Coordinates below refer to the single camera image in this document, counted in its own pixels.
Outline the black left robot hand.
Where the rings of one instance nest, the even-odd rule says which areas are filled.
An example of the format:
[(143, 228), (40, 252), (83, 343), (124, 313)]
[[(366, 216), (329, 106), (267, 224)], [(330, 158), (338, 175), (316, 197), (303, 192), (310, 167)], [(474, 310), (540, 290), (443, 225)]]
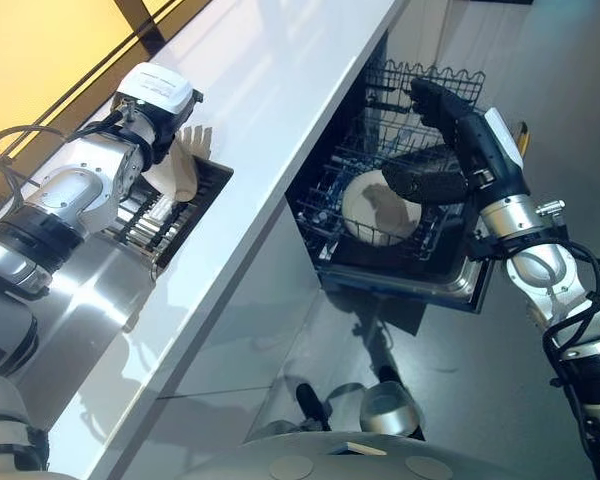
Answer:
[(133, 113), (143, 116), (151, 125), (153, 139), (145, 140), (152, 153), (143, 154), (144, 170), (161, 163), (169, 151), (175, 134), (202, 103), (204, 95), (194, 89), (179, 73), (163, 66), (143, 62), (122, 79), (114, 94), (111, 110), (131, 103)]

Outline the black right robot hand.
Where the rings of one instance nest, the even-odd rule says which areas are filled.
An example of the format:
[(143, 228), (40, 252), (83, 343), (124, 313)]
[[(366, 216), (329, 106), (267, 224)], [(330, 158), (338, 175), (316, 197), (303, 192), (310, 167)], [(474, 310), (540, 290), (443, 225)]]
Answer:
[(399, 197), (432, 205), (474, 200), (482, 209), (506, 197), (530, 193), (522, 168), (505, 155), (487, 120), (466, 100), (421, 77), (411, 81), (410, 98), (422, 124), (441, 133), (460, 170), (412, 173), (394, 162), (386, 163), (382, 175)]

